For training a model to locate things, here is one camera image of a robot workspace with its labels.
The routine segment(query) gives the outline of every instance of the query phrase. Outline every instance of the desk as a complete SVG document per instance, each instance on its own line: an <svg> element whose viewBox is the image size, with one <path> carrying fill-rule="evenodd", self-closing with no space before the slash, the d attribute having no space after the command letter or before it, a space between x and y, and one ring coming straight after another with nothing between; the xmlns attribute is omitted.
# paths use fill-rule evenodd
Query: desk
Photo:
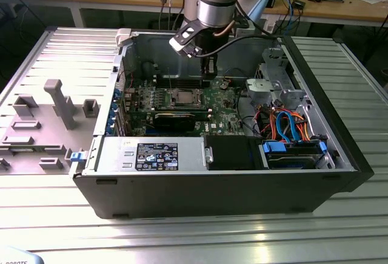
<svg viewBox="0 0 388 264"><path fill-rule="evenodd" d="M76 27L84 27L80 12L81 8L159 12L160 0L23 0L31 5L67 7L71 10ZM380 26L388 12L388 3L379 2L370 5L361 0L345 0L344 3L306 2L302 21L331 24L348 24L364 26ZM18 3L18 0L0 0L3 3ZM178 13L182 0L172 0L172 13ZM266 27L270 29L274 22L283 18L287 9L282 0L276 0L273 8L266 8L263 18L268 20Z"/></svg>

